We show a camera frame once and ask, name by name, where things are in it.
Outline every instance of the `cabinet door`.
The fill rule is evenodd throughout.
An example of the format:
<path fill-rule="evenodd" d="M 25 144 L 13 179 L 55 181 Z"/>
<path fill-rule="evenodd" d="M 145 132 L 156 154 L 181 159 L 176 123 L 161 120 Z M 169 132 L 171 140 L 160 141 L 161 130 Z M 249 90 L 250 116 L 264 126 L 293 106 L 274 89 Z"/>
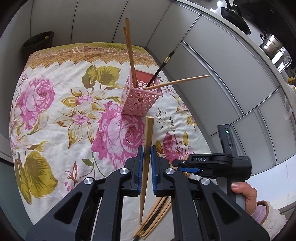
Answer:
<path fill-rule="evenodd" d="M 217 153 L 223 153 L 222 145 L 219 138 L 219 133 L 216 133 L 211 136 L 211 140 L 216 148 Z"/>
<path fill-rule="evenodd" d="M 78 1 L 71 43 L 112 42 L 126 3 L 127 0 Z"/>
<path fill-rule="evenodd" d="M 179 45 L 165 69 L 175 80 L 211 75 L 210 78 L 178 84 L 178 88 L 197 113 L 207 133 L 212 135 L 218 131 L 217 125 L 232 123 L 240 115 L 226 95 L 227 90 L 219 85 L 217 76 L 200 61 L 194 53 Z"/>
<path fill-rule="evenodd" d="M 259 105 L 272 139 L 278 164 L 296 153 L 295 133 L 291 119 L 285 118 L 288 111 L 280 92 L 284 95 L 282 89 L 279 89 Z"/>
<path fill-rule="evenodd" d="M 147 48 L 163 62 L 190 29 L 198 13 L 172 3 L 153 33 Z"/>
<path fill-rule="evenodd" d="M 246 114 L 279 83 L 257 53 L 214 21 L 201 15 L 184 41 L 215 70 Z"/>
<path fill-rule="evenodd" d="M 257 109 L 234 122 L 233 126 L 246 155 L 251 158 L 253 175 L 276 165 L 268 131 Z"/>
<path fill-rule="evenodd" d="M 126 43 L 122 27 L 125 26 L 125 18 L 130 18 L 132 44 L 146 47 L 170 4 L 169 0 L 129 0 L 121 16 L 113 42 Z"/>

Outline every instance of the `chopstick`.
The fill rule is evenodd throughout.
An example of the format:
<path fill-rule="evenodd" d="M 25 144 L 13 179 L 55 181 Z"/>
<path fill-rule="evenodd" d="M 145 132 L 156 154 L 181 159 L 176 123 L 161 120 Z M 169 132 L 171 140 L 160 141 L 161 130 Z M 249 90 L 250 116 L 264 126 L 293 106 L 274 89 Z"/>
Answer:
<path fill-rule="evenodd" d="M 142 234 L 142 238 L 145 239 L 144 237 L 147 236 L 147 234 L 152 230 L 152 228 L 155 226 L 155 224 L 160 220 L 160 218 L 163 218 L 165 215 L 166 209 L 169 207 L 171 204 L 171 199 L 165 204 L 165 206 L 161 209 L 160 213 L 157 215 L 156 219 L 152 222 L 152 224 L 149 226 L 149 228 Z"/>
<path fill-rule="evenodd" d="M 159 85 L 149 86 L 149 87 L 144 88 L 143 90 L 153 90 L 153 89 L 157 89 L 157 88 L 168 86 L 168 85 L 175 85 L 175 84 L 183 83 L 183 82 L 190 81 L 190 80 L 198 80 L 198 79 L 203 79 L 203 78 L 208 78 L 208 77 L 210 77 L 209 74 L 202 75 L 202 76 L 191 77 L 191 78 L 182 79 L 182 80 L 175 80 L 175 81 L 162 83 L 162 84 L 159 84 Z"/>
<path fill-rule="evenodd" d="M 145 220 L 142 222 L 142 224 L 139 226 L 139 228 L 137 229 L 137 231 L 134 233 L 133 238 L 137 235 L 139 235 L 142 232 L 142 228 L 144 227 L 144 225 L 146 225 L 146 223 L 151 219 L 151 217 L 153 216 L 153 214 L 155 213 L 155 211 L 157 211 L 157 209 L 159 207 L 161 207 L 162 205 L 162 200 L 164 200 L 165 197 L 159 197 L 157 198 L 156 202 L 154 203 L 154 205 L 152 206 L 152 208 L 150 209 L 149 213 L 147 214 Z"/>
<path fill-rule="evenodd" d="M 143 234 L 143 239 L 146 239 L 150 233 L 152 233 L 153 229 L 155 229 L 157 227 L 157 225 L 160 223 L 160 221 L 164 218 L 164 216 L 168 213 L 168 211 L 170 210 L 170 208 L 172 207 L 172 202 L 169 202 L 169 205 L 165 208 L 164 213 L 159 217 L 158 221 L 156 222 L 156 224 L 150 229 L 150 231 L 147 232 L 147 234 L 145 235 L 145 233 Z"/>
<path fill-rule="evenodd" d="M 161 64 L 161 66 L 158 68 L 158 70 L 156 71 L 156 73 L 153 75 L 153 77 L 151 78 L 151 80 L 149 81 L 149 83 L 147 84 L 146 87 L 149 87 L 153 80 L 156 78 L 156 76 L 159 74 L 159 72 L 163 69 L 163 67 L 165 66 L 165 64 L 170 60 L 170 58 L 173 56 L 175 52 L 172 51 L 168 57 L 166 57 L 166 59 L 164 60 L 164 62 Z"/>
<path fill-rule="evenodd" d="M 138 86 L 138 81 L 137 81 L 137 77 L 136 77 L 136 71 L 135 71 L 135 65 L 134 65 L 134 61 L 133 61 L 133 48 L 131 45 L 131 29 L 130 29 L 130 22 L 129 22 L 129 18 L 125 18 L 125 30 L 123 30 L 124 32 L 124 37 L 126 39 L 126 46 L 128 49 L 128 56 L 130 59 L 130 64 L 131 64 L 131 76 L 133 79 L 133 86 L 135 88 L 139 88 Z"/>
<path fill-rule="evenodd" d="M 155 210 L 152 212 L 152 214 L 150 215 L 150 217 L 146 217 L 145 221 L 142 223 L 142 228 L 137 230 L 137 233 L 135 233 L 133 235 L 134 240 L 138 240 L 143 233 L 150 227 L 150 225 L 152 224 L 152 222 L 156 219 L 157 215 L 159 214 L 159 212 L 161 211 L 162 207 L 164 206 L 165 202 L 167 201 L 168 197 L 160 197 L 160 202 L 157 205 L 157 207 L 155 208 Z"/>
<path fill-rule="evenodd" d="M 190 176 L 190 173 L 183 173 L 187 178 Z M 152 224 L 149 226 L 149 228 L 142 234 L 142 239 L 145 239 L 149 236 L 149 234 L 153 231 L 153 229 L 156 228 L 156 226 L 160 223 L 160 221 L 164 218 L 164 216 L 168 213 L 172 206 L 171 199 L 166 203 L 166 205 L 162 208 L 160 213 L 157 215 L 155 220 L 152 222 Z"/>
<path fill-rule="evenodd" d="M 150 153 L 151 153 L 151 144 L 152 144 L 152 135 L 153 135 L 153 122 L 154 117 L 146 116 L 145 124 L 145 142 L 144 142 L 144 161 L 143 161 L 143 171 L 142 171 L 142 188 L 140 194 L 140 225 L 142 224 L 144 204 L 146 197 L 148 173 L 149 173 L 149 164 L 150 164 Z"/>

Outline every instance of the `stainless steel pot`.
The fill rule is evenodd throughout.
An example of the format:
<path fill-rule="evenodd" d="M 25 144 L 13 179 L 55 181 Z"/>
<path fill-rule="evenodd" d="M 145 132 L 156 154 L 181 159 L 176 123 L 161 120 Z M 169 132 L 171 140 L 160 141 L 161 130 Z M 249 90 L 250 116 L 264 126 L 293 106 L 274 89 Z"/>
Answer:
<path fill-rule="evenodd" d="M 273 59 L 273 57 L 280 51 L 283 45 L 274 35 L 266 34 L 265 31 L 263 31 L 263 34 L 260 34 L 263 42 L 259 45 L 259 47 L 270 59 Z"/>

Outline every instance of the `white fuzzy sleeve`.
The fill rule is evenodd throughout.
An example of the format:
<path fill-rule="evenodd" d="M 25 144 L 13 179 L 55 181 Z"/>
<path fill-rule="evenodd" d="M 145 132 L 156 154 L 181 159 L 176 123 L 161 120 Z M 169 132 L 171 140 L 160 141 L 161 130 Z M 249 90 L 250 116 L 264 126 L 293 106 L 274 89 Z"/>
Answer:
<path fill-rule="evenodd" d="M 269 202 L 267 204 L 268 215 L 261 226 L 268 232 L 270 240 L 272 240 L 285 225 L 286 217 L 274 209 Z"/>

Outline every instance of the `human hand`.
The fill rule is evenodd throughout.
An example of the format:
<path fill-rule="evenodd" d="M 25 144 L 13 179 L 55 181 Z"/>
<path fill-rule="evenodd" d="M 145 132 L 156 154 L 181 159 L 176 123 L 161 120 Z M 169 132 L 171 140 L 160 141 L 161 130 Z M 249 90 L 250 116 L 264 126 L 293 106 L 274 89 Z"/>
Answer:
<path fill-rule="evenodd" d="M 246 213 L 251 216 L 257 207 L 257 190 L 246 182 L 232 183 L 231 190 L 246 197 Z"/>

